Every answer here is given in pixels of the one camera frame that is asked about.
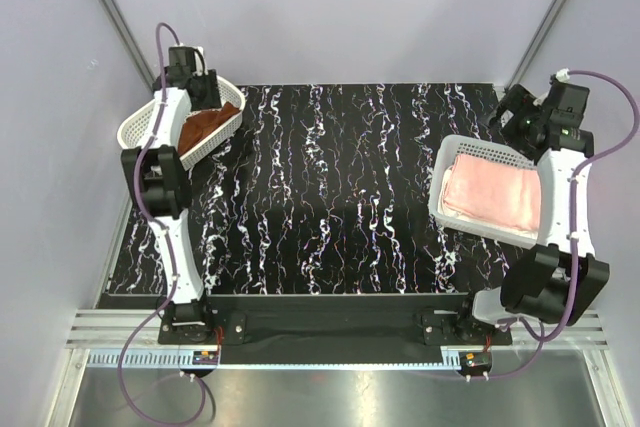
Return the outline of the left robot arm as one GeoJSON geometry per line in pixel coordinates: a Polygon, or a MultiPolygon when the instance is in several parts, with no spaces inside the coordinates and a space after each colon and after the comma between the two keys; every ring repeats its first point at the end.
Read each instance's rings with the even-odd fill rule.
{"type": "Polygon", "coordinates": [[[158,243],[167,283],[162,331],[184,333],[196,343],[215,333],[216,319],[205,299],[188,230],[192,190],[178,153],[183,124],[192,110],[189,83],[206,75],[202,53],[178,44],[168,51],[150,117],[137,145],[121,153],[132,201],[158,243]]]}

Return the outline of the pink towel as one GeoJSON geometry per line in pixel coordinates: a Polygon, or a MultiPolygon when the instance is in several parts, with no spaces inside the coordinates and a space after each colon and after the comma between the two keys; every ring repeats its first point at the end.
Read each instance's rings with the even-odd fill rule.
{"type": "Polygon", "coordinates": [[[478,220],[537,231],[541,184],[530,169],[459,154],[444,193],[444,205],[478,220]]]}

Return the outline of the controller board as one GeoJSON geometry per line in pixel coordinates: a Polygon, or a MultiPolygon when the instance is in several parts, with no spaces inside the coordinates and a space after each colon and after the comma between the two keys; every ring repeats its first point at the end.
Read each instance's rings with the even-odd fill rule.
{"type": "Polygon", "coordinates": [[[482,376],[492,369],[493,358],[490,351],[462,352],[459,358],[462,375],[482,376]]]}
{"type": "Polygon", "coordinates": [[[192,353],[191,364],[193,366],[217,366],[220,363],[220,347],[209,349],[196,349],[192,353]]]}

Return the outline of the white perforated basket right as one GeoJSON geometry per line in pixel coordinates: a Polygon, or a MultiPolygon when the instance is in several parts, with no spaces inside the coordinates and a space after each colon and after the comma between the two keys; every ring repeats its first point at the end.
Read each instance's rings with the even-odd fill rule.
{"type": "Polygon", "coordinates": [[[539,175],[510,147],[448,135],[436,156],[428,209],[440,227],[531,248],[540,220],[539,175]]]}

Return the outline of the left controller board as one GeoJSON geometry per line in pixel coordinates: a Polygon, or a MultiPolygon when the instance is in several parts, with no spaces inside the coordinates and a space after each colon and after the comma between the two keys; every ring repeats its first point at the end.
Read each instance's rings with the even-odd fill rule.
{"type": "Polygon", "coordinates": [[[209,349],[196,349],[192,353],[191,364],[193,366],[217,366],[220,363],[220,347],[209,349]]]}

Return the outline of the white perforated basket left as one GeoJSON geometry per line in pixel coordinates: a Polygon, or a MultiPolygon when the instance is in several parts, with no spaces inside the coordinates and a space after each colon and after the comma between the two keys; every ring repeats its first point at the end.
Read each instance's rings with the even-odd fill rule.
{"type": "MultiPolygon", "coordinates": [[[[242,123],[244,94],[221,76],[217,81],[222,108],[191,113],[180,131],[177,151],[186,170],[233,136],[242,123]]],[[[151,100],[121,123],[116,137],[122,149],[143,146],[151,132],[154,108],[155,100],[151,100]]]]}

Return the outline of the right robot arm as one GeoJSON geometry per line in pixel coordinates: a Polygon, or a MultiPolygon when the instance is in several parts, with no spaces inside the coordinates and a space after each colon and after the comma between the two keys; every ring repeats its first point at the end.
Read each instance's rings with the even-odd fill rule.
{"type": "Polygon", "coordinates": [[[486,336],[490,325],[512,318],[536,319],[556,330],[573,325],[609,280],[588,224],[587,182],[595,158],[594,136],[581,127],[586,87],[554,80],[538,99],[511,86],[489,118],[507,146],[535,166],[541,186],[536,243],[505,275],[500,287],[477,292],[471,309],[454,318],[466,343],[486,336]]]}

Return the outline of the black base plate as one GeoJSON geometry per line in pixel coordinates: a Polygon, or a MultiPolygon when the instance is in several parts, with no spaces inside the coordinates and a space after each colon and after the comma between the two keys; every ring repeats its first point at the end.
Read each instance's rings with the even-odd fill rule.
{"type": "Polygon", "coordinates": [[[418,368],[449,346],[509,346],[466,294],[222,295],[166,308],[164,345],[212,345],[225,366],[418,368]]]}

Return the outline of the white towel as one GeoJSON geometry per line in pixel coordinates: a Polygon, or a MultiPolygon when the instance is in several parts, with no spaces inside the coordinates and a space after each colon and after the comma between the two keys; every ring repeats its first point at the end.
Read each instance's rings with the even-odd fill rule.
{"type": "Polygon", "coordinates": [[[453,210],[444,205],[444,193],[446,186],[451,177],[452,168],[448,167],[443,174],[442,186],[440,188],[439,197],[438,197],[438,206],[437,212],[443,217],[446,221],[460,221],[466,222],[473,226],[476,230],[479,230],[479,235],[482,237],[489,237],[492,235],[494,240],[498,239],[498,235],[505,237],[507,235],[515,236],[518,238],[523,238],[531,241],[537,240],[537,232],[536,231],[526,231],[526,230],[518,230],[508,227],[502,227],[499,225],[495,225],[486,221],[478,220],[473,217],[469,217],[466,214],[453,210]]]}

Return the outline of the brown towel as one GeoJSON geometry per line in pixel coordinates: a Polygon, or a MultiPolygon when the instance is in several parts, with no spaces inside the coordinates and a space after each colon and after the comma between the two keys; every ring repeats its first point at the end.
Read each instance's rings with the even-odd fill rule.
{"type": "Polygon", "coordinates": [[[205,137],[238,114],[240,110],[230,102],[226,102],[221,109],[198,111],[185,121],[178,143],[178,154],[185,155],[205,137]]]}

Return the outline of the white perforated basket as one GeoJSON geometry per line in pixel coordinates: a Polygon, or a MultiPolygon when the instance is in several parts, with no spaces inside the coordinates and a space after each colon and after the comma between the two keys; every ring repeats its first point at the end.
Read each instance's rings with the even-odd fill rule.
{"type": "MultiPolygon", "coordinates": [[[[177,151],[186,170],[233,136],[242,123],[244,94],[221,76],[217,81],[222,108],[191,113],[180,131],[177,151]]],[[[154,108],[155,100],[151,100],[121,123],[116,137],[122,149],[143,146],[151,132],[154,108]]]]}
{"type": "Polygon", "coordinates": [[[539,175],[510,147],[448,135],[436,156],[428,209],[440,227],[531,248],[540,220],[539,175]]]}

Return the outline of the right controller board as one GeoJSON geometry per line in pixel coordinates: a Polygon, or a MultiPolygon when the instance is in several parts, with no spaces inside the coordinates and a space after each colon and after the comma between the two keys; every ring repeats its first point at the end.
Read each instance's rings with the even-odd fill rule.
{"type": "Polygon", "coordinates": [[[493,358],[490,351],[462,352],[459,358],[462,375],[482,376],[492,369],[493,358]]]}

